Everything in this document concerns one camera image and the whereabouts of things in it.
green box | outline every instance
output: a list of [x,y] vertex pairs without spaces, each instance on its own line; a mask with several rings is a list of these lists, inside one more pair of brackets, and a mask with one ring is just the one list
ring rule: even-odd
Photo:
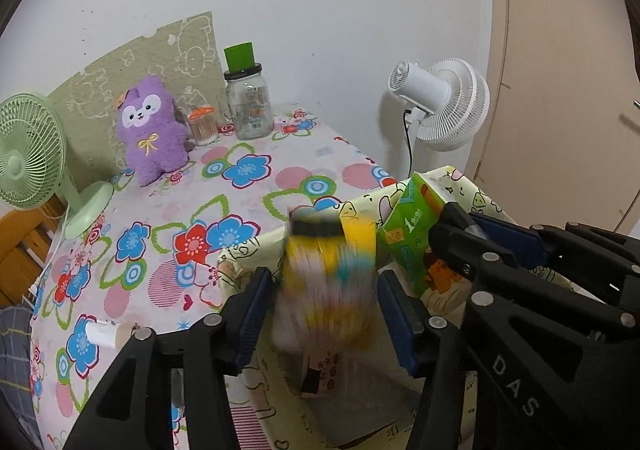
[[429,247],[429,230],[438,221],[444,204],[420,174],[414,173],[379,232],[398,264],[406,270],[418,297],[429,288],[424,252]]

green fan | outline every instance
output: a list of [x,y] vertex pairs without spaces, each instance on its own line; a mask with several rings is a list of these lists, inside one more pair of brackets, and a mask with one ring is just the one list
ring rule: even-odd
[[65,237],[73,239],[109,204],[113,185],[98,181],[78,193],[65,159],[62,127],[44,98],[17,94],[0,104],[0,199],[31,210],[60,192],[69,206]]

beige door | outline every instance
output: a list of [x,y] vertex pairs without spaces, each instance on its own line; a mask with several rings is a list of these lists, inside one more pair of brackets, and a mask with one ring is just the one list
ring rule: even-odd
[[516,221],[615,229],[640,189],[640,84],[623,0],[508,0],[476,183]]

wooden headboard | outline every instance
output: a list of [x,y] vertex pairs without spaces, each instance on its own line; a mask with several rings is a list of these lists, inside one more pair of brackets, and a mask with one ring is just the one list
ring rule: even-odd
[[42,268],[27,250],[46,261],[51,245],[47,232],[55,232],[60,222],[50,218],[63,212],[62,203],[53,196],[42,211],[13,211],[0,218],[0,307],[19,304],[28,295]]

purple plush toy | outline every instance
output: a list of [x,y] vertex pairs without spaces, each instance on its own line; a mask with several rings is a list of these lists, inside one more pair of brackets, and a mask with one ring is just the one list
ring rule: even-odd
[[127,91],[118,108],[118,135],[127,147],[127,164],[140,186],[189,161],[185,125],[175,121],[174,98],[160,78],[148,76]]

